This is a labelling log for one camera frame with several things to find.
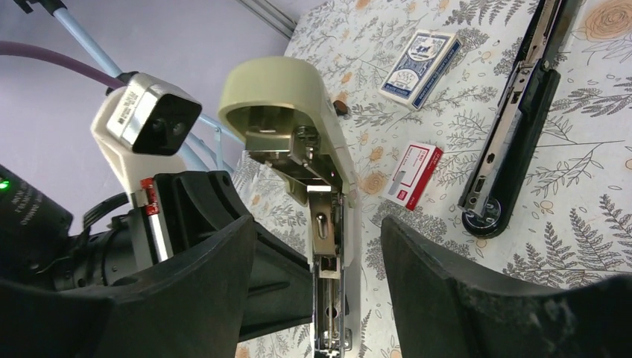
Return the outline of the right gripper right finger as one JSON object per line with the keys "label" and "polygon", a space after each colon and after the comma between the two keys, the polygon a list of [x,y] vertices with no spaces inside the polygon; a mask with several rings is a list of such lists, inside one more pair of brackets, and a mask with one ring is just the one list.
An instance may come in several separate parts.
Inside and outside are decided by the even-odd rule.
{"label": "right gripper right finger", "polygon": [[404,357],[629,357],[631,277],[575,289],[509,277],[394,216],[380,234]]}

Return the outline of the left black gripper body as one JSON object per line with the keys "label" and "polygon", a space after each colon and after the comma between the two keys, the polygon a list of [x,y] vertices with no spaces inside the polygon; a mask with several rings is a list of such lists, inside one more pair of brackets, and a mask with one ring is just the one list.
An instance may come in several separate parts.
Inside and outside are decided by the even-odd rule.
{"label": "left black gripper body", "polygon": [[130,239],[141,271],[201,243],[250,212],[226,171],[158,174],[128,195]]}

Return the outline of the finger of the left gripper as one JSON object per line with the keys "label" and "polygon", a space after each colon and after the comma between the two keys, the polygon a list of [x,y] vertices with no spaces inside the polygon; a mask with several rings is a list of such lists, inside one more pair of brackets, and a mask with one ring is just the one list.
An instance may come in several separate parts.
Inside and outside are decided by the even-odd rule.
{"label": "finger of the left gripper", "polygon": [[313,281],[307,259],[260,223],[239,333],[245,342],[312,322]]}

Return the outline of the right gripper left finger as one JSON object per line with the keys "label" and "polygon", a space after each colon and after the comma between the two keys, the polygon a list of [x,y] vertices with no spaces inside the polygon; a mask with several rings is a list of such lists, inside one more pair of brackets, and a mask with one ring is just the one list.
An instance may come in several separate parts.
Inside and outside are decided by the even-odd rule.
{"label": "right gripper left finger", "polygon": [[1,282],[3,357],[233,357],[256,246],[242,216],[118,280],[47,292]]}

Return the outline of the beige oblong plastic case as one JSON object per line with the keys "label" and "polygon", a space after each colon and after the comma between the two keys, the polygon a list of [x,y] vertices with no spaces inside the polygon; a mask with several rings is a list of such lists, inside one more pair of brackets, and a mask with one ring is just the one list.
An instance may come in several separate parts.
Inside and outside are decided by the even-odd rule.
{"label": "beige oblong plastic case", "polygon": [[293,57],[263,57],[227,76],[218,117],[248,156],[278,174],[309,211],[316,357],[355,357],[361,196],[338,111],[319,71]]}

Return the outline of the black stapler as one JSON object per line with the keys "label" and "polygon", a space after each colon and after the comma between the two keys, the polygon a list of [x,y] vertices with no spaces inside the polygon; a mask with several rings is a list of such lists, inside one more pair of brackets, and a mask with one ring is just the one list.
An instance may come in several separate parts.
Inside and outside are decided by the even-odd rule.
{"label": "black stapler", "polygon": [[465,230],[498,236],[511,219],[560,82],[554,60],[581,6],[539,1],[518,48],[493,124],[458,200]]}

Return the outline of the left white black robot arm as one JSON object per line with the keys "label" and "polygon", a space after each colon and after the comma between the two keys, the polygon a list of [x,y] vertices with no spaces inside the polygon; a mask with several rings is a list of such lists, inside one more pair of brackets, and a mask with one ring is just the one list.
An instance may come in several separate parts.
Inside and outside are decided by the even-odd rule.
{"label": "left white black robot arm", "polygon": [[[248,214],[225,171],[159,174],[148,180],[149,207],[165,220],[174,253],[202,243]],[[93,207],[83,230],[69,234],[72,214],[8,169],[1,170],[1,277],[52,292],[111,286],[156,262],[148,207],[101,217],[126,204],[123,193]],[[240,330],[253,339],[312,321],[306,258],[255,224],[256,250]]]}

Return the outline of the red white staple box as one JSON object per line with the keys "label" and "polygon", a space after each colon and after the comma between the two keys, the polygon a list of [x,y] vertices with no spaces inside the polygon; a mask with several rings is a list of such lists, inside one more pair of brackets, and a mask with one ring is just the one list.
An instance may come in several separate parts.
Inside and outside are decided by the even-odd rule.
{"label": "red white staple box", "polygon": [[435,145],[409,141],[382,197],[414,211],[442,156]]}

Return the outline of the small black plastic piece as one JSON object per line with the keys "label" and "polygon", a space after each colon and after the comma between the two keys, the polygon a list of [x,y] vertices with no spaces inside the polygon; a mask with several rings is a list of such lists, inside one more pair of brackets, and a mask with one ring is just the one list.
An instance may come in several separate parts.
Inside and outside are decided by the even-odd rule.
{"label": "small black plastic piece", "polygon": [[346,116],[348,114],[348,107],[343,101],[333,101],[332,106],[337,116]]}

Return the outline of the floral patterned table mat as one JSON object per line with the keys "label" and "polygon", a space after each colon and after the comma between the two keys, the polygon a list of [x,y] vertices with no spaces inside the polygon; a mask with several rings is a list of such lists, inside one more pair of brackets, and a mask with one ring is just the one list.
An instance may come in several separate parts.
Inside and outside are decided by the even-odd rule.
{"label": "floral patterned table mat", "polygon": [[[452,251],[513,277],[570,288],[631,270],[631,3],[582,1],[554,60],[561,75],[508,229],[477,239],[458,198],[535,1],[329,1],[304,13],[286,49],[312,63],[350,112],[341,126],[362,207],[356,357],[401,357],[380,243],[394,215]],[[424,107],[379,85],[418,29],[457,34],[460,52]],[[414,211],[382,197],[409,141],[443,156]]]}

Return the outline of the blue playing card box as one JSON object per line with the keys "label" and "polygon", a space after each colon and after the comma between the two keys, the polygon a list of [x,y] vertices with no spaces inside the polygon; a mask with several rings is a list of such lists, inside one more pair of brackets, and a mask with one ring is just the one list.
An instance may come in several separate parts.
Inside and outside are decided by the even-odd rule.
{"label": "blue playing card box", "polygon": [[419,110],[462,48],[457,34],[417,30],[385,76],[379,93]]}

